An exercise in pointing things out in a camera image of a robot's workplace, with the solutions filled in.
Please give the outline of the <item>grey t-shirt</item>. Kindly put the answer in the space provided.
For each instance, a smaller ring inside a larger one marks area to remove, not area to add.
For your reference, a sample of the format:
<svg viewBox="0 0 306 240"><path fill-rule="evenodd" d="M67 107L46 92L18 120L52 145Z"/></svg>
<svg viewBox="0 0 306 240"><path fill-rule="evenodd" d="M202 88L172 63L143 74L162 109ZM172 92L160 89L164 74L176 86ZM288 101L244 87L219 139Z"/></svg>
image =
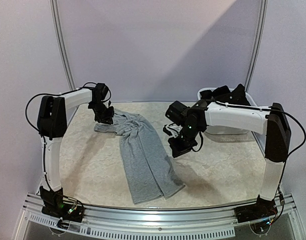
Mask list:
<svg viewBox="0 0 306 240"><path fill-rule="evenodd" d="M157 131L145 117L115 109L112 121L97 123L94 130L120 137L120 155L135 205L161 197L168 199L185 187Z"/></svg>

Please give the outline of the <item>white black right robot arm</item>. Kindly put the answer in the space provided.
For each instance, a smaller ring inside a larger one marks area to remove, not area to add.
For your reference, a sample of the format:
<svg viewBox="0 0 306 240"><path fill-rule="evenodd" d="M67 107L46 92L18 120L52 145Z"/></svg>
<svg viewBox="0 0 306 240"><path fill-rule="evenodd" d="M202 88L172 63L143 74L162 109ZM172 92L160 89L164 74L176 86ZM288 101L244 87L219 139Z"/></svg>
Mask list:
<svg viewBox="0 0 306 240"><path fill-rule="evenodd" d="M181 127L177 136L168 139L172 157L177 158L197 146L196 137L208 127L242 129L265 135L265 171L258 197L252 206L255 218L262 218L271 210L289 157L291 129L285 112L279 103L271 106L236 105L210 99L200 99L189 107L173 102L165 116Z"/></svg>

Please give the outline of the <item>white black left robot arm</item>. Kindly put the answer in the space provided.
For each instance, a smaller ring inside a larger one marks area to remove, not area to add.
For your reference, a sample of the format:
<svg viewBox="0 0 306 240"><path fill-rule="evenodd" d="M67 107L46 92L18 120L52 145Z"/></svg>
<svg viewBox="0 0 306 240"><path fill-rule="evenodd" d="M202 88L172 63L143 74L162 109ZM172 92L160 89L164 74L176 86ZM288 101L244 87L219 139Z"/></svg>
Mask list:
<svg viewBox="0 0 306 240"><path fill-rule="evenodd" d="M37 117L37 130L42 143L43 177L40 195L63 195L60 178L60 148L68 128L67 111L87 105L94 113L97 123L112 125L114 107L111 106L111 91L104 83L83 86L59 93L44 93Z"/></svg>

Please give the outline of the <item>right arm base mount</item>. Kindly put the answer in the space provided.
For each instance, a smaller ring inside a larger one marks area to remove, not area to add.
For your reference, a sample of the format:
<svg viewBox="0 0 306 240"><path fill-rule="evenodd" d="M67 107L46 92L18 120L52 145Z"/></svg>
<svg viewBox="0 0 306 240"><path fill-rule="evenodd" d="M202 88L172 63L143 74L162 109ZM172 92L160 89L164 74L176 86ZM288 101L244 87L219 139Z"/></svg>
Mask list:
<svg viewBox="0 0 306 240"><path fill-rule="evenodd" d="M278 209L275 200L258 198L255 203L234 208L234 216L238 223L277 217Z"/></svg>

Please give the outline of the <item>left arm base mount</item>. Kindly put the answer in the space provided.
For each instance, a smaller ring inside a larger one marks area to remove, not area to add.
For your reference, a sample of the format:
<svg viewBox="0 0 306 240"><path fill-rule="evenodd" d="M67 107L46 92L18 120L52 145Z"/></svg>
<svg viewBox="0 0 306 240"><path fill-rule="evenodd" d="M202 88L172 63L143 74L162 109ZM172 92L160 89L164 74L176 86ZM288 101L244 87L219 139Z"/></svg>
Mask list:
<svg viewBox="0 0 306 240"><path fill-rule="evenodd" d="M43 214L62 218L64 221L82 222L85 213L84 206L77 199L64 201L64 198L67 199L68 197L63 195L63 188L52 191L41 186L39 192L43 201L41 210Z"/></svg>

